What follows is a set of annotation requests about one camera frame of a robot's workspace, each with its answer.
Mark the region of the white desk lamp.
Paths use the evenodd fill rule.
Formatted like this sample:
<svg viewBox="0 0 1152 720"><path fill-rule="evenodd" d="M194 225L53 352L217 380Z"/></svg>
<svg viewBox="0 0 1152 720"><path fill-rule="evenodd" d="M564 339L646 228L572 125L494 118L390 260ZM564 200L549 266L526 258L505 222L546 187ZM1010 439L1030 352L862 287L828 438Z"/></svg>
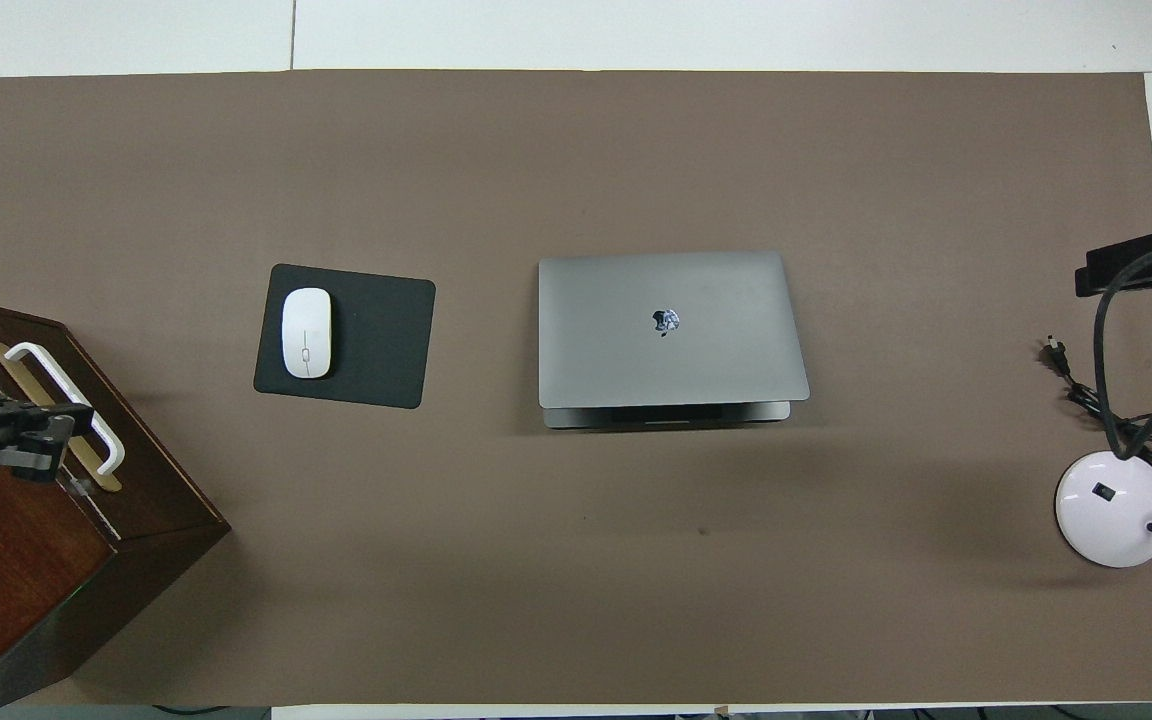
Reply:
<svg viewBox="0 0 1152 720"><path fill-rule="evenodd" d="M1105 568L1152 560L1152 432L1139 454L1087 454L1064 470L1053 497L1064 541Z"/></svg>

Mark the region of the black mouse pad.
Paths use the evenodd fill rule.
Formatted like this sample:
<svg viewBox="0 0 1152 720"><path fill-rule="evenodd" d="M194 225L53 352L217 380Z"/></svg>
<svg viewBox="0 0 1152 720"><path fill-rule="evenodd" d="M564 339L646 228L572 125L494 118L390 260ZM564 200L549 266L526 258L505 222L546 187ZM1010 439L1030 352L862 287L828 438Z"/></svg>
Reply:
<svg viewBox="0 0 1152 720"><path fill-rule="evenodd" d="M316 381L293 378L282 361L285 296L303 287L323 288L334 305L332 372ZM435 285L429 279L276 264L262 314L253 387L268 395L416 409L434 306Z"/></svg>

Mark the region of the white computer mouse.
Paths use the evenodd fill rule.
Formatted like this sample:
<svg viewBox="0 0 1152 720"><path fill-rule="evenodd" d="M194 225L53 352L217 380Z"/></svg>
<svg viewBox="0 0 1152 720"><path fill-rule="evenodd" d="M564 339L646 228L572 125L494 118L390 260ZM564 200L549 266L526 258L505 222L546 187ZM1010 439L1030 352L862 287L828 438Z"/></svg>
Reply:
<svg viewBox="0 0 1152 720"><path fill-rule="evenodd" d="M303 287L289 291L282 305L285 372L303 381L329 376L333 364L333 300L328 291Z"/></svg>

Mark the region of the grey laptop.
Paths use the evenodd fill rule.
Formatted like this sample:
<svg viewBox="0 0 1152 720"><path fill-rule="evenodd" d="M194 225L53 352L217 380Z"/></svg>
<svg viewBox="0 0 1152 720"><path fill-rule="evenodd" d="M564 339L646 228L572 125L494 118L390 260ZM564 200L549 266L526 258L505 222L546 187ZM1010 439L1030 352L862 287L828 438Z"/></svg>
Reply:
<svg viewBox="0 0 1152 720"><path fill-rule="evenodd" d="M810 393L776 251L539 262L538 402L550 429L786 420Z"/></svg>

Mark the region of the brown table mat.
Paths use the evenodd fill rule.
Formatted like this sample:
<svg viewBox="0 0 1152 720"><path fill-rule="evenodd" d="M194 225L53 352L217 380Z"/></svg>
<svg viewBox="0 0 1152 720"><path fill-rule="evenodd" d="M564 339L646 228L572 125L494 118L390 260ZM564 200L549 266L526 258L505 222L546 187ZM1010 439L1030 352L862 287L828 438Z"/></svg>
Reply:
<svg viewBox="0 0 1152 720"><path fill-rule="evenodd" d="M232 533L37 702L1152 700L1084 252L1152 232L1139 76L311 70L0 79L0 306L65 323ZM536 270L771 249L812 395L550 432ZM416 409L253 387L270 273L429 279Z"/></svg>

